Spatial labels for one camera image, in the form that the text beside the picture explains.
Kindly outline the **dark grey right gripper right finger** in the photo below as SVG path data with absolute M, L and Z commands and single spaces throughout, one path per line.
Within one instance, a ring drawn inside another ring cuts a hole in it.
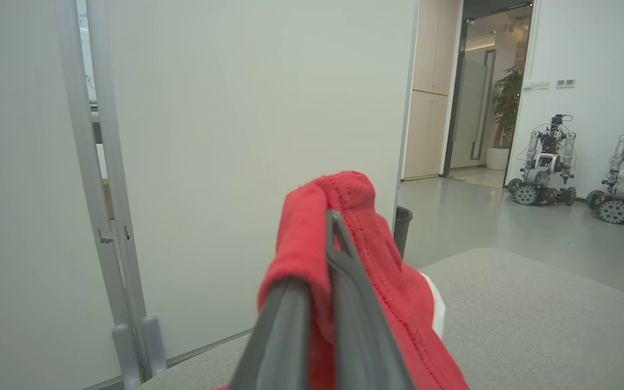
M 414 389 L 399 347 L 340 213 L 326 210 L 337 389 Z

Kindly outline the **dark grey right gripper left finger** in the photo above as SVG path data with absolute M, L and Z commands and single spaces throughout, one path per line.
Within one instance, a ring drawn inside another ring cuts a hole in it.
M 231 389 L 309 387 L 310 289 L 285 277 L 265 301 L 230 382 Z

